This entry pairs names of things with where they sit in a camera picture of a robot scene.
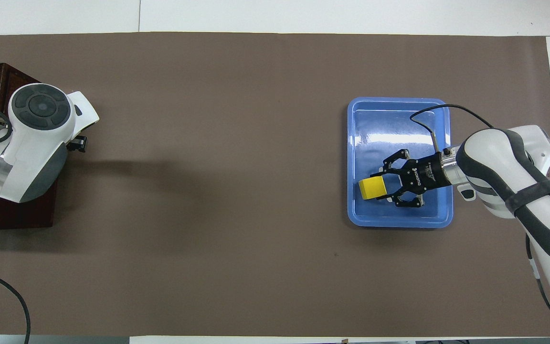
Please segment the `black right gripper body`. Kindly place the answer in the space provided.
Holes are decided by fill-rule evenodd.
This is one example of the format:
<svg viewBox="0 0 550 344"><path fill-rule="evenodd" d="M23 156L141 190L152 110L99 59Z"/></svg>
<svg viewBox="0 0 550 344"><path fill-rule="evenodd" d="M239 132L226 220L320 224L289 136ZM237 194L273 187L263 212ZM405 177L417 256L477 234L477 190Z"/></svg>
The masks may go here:
<svg viewBox="0 0 550 344"><path fill-rule="evenodd" d="M442 166L443 153L420 159L408 159L400 168L401 186L412 193L425 193L449 185Z"/></svg>

